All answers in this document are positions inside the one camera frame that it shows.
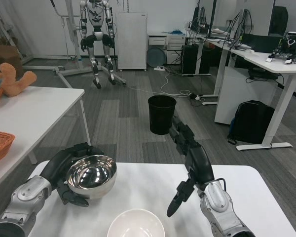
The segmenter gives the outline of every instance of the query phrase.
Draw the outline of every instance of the stuffed toy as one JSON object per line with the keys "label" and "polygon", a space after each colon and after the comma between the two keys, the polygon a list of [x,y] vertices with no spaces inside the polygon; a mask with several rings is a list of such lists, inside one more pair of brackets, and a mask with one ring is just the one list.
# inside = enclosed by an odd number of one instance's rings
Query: stuffed toy
{"label": "stuffed toy", "polygon": [[23,77],[19,81],[16,81],[15,68],[8,63],[2,63],[0,65],[0,71],[0,79],[2,79],[0,87],[8,97],[20,94],[37,79],[37,76],[33,72],[25,72]]}

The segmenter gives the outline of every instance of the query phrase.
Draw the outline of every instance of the white cabinet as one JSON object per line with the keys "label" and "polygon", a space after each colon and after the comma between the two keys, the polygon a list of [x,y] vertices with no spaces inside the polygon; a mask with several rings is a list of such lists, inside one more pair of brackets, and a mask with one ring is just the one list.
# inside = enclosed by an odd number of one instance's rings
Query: white cabinet
{"label": "white cabinet", "polygon": [[180,64],[184,43],[185,36],[176,36],[168,33],[149,33],[149,48],[159,47],[165,50],[167,64]]}
{"label": "white cabinet", "polygon": [[116,13],[118,68],[147,68],[147,14]]}

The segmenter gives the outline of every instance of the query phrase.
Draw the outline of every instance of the black trash can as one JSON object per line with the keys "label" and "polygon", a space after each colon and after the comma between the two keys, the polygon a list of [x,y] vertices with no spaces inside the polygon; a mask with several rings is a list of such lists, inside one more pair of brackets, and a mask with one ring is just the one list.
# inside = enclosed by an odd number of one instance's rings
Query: black trash can
{"label": "black trash can", "polygon": [[148,99],[150,131],[157,135],[169,133],[177,101],[166,95],[156,95]]}

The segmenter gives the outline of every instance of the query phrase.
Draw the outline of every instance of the metal bowl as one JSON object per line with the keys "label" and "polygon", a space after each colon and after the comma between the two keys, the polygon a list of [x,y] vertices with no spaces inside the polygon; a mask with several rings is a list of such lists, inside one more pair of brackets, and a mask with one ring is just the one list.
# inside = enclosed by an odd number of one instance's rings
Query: metal bowl
{"label": "metal bowl", "polygon": [[69,188],[87,199],[102,198],[115,183],[116,162],[106,156],[89,156],[77,161],[67,173]]}

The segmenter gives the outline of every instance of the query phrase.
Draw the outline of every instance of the white ceramic bowl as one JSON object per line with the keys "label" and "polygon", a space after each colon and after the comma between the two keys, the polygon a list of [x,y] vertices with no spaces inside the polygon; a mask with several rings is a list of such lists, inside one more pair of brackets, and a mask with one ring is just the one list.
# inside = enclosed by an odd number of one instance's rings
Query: white ceramic bowl
{"label": "white ceramic bowl", "polygon": [[165,237],[161,221],[142,209],[125,211],[112,222],[108,237]]}

